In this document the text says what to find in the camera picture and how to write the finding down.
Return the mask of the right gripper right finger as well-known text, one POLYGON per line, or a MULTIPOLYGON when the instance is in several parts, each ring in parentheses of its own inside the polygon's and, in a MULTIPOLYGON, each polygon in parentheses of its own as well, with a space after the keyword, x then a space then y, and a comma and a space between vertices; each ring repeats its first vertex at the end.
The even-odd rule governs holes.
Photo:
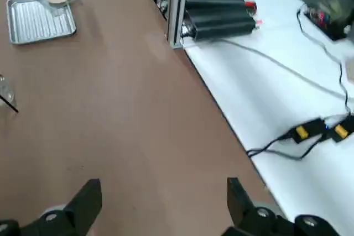
POLYGON ((233 226, 223 235, 339 236, 321 217, 302 214, 291 222, 267 207, 256 207, 236 177, 227 179, 227 207, 233 226))

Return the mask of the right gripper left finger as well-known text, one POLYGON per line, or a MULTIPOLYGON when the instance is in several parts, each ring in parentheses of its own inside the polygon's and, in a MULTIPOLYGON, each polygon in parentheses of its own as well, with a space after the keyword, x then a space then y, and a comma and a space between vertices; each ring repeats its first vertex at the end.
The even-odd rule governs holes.
POLYGON ((1 235, 86 235, 101 208, 101 181, 90 179, 63 208, 46 211, 23 227, 14 219, 1 220, 1 235))

